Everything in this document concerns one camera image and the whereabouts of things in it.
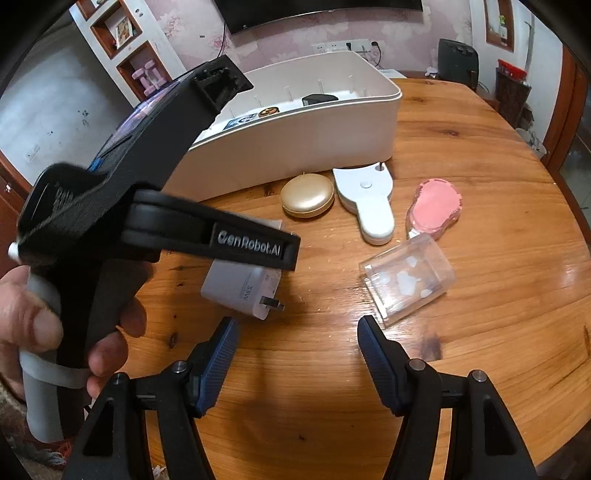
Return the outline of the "person's left hand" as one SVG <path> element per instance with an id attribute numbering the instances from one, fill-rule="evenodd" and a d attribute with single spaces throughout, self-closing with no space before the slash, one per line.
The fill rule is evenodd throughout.
<path id="1" fill-rule="evenodd" d="M 1 380 L 16 399 L 25 399 L 21 349 L 40 354 L 56 349 L 63 329 L 58 317 L 45 303 L 27 290 L 29 268 L 18 266 L 1 278 Z M 108 379 L 128 358 L 126 338 L 139 338 L 146 332 L 147 315 L 143 305 L 132 299 L 120 311 L 120 328 L 90 348 L 87 362 L 90 377 L 88 394 L 99 396 Z"/>

